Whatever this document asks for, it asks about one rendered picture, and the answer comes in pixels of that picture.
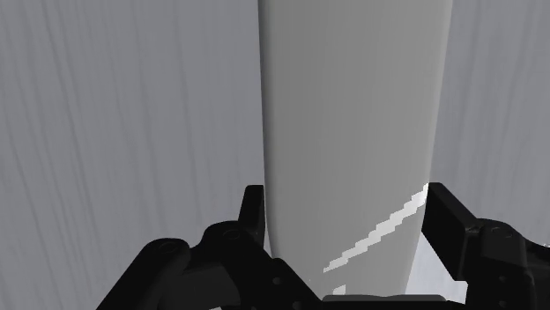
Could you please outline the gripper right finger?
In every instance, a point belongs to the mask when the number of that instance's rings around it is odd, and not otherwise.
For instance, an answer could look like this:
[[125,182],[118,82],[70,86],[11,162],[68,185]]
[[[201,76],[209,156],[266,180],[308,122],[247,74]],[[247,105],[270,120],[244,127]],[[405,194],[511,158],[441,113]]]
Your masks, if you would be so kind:
[[455,281],[464,310],[550,310],[550,247],[477,218],[443,184],[428,185],[423,236]]

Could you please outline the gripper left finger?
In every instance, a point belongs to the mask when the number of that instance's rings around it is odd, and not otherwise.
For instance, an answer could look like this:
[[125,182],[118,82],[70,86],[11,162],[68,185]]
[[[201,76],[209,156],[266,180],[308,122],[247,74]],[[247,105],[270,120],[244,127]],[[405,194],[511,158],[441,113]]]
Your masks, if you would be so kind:
[[264,250],[264,187],[248,185],[236,220],[210,225],[194,247],[146,244],[96,310],[320,310],[320,299]]

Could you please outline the tall grey cylinder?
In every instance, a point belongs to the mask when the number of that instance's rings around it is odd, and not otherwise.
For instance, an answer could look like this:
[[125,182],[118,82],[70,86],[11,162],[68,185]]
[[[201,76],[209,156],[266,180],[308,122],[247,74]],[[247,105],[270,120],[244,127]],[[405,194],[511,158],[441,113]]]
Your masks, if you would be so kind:
[[271,253],[318,296],[405,292],[453,0],[258,0]]

